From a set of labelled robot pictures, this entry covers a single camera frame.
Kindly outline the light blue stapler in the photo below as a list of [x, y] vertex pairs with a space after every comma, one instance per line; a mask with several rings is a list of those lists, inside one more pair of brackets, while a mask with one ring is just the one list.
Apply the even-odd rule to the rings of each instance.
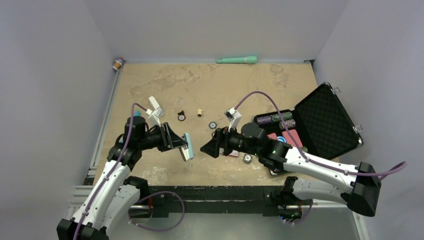
[[182, 159], [187, 162], [195, 157], [191, 137], [189, 133], [184, 133], [182, 136], [185, 145], [179, 148]]

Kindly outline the white stapler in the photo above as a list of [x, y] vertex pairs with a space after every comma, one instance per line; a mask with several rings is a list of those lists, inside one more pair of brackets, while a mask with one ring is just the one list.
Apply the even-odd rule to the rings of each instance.
[[157, 116], [158, 118], [162, 117], [165, 113], [164, 109], [159, 105], [156, 98], [154, 96], [150, 96], [149, 102], [151, 106], [153, 107], [153, 114]]

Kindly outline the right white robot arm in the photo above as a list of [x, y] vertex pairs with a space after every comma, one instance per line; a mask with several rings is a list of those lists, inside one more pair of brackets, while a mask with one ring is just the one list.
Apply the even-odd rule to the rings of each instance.
[[232, 151], [255, 155], [270, 169], [300, 173], [315, 181], [292, 178], [281, 189], [288, 204], [296, 200], [325, 200], [346, 205], [351, 211], [373, 217], [377, 211], [381, 181], [374, 167], [366, 162], [343, 164], [305, 153], [287, 143], [271, 139], [256, 123], [247, 123], [241, 132], [226, 128], [215, 130], [212, 139], [200, 151], [217, 158]]

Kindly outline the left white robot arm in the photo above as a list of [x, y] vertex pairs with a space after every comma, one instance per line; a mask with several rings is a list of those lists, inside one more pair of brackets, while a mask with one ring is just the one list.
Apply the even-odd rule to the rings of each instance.
[[194, 157], [189, 134], [176, 135], [166, 122], [148, 128], [142, 116], [129, 117], [87, 199], [69, 219], [58, 223], [58, 238], [107, 240], [133, 204], [149, 202], [154, 195], [148, 181], [130, 173], [142, 152], [154, 148], [160, 152], [178, 149], [185, 161]]

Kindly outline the red staple box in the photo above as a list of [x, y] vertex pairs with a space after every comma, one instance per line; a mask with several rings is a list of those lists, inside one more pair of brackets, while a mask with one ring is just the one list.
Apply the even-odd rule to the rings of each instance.
[[231, 153], [228, 154], [228, 156], [237, 158], [239, 156], [239, 152], [236, 150], [233, 150]]

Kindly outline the beige chess piece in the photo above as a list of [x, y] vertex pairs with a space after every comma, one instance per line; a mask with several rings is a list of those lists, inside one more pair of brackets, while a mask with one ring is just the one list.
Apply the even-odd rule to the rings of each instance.
[[198, 109], [197, 110], [197, 116], [200, 118], [203, 116], [203, 110], [202, 109]]

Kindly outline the red playing card deck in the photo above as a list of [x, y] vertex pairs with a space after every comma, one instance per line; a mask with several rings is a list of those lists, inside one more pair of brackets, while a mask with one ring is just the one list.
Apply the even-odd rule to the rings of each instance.
[[287, 131], [282, 131], [280, 135], [277, 135], [276, 133], [270, 133], [267, 135], [270, 139], [277, 140], [283, 143], [287, 143], [293, 147], [296, 147], [296, 143], [299, 147], [303, 147], [303, 143], [300, 139], [300, 136], [298, 132], [295, 129]]

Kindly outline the small orange figurine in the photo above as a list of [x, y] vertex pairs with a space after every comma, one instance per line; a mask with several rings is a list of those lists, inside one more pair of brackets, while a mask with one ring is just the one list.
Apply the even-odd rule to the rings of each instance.
[[112, 65], [112, 68], [115, 71], [118, 71], [124, 65], [124, 62], [125, 62], [125, 60], [122, 57], [119, 57], [119, 58], [115, 59], [115, 62]]

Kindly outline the green microphone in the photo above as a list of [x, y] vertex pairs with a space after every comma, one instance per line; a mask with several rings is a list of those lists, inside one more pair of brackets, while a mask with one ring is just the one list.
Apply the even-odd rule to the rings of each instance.
[[215, 61], [217, 64], [256, 64], [258, 58], [256, 56], [243, 56], [243, 57], [227, 57], [220, 58]]

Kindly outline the black aluminium poker case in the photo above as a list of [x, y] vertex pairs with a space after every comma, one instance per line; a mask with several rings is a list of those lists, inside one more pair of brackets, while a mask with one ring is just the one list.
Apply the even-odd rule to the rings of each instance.
[[328, 82], [319, 85], [312, 93], [291, 109], [262, 113], [252, 121], [269, 134], [296, 130], [303, 151], [327, 160], [338, 158], [364, 144], [363, 138], [342, 105], [336, 90]]

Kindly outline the black base frame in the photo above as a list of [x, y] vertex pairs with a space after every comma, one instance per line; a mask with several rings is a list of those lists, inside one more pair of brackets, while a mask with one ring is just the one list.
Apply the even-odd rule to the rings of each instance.
[[261, 214], [298, 219], [311, 200], [300, 200], [283, 186], [147, 186], [133, 210], [145, 206], [154, 218], [171, 213]]

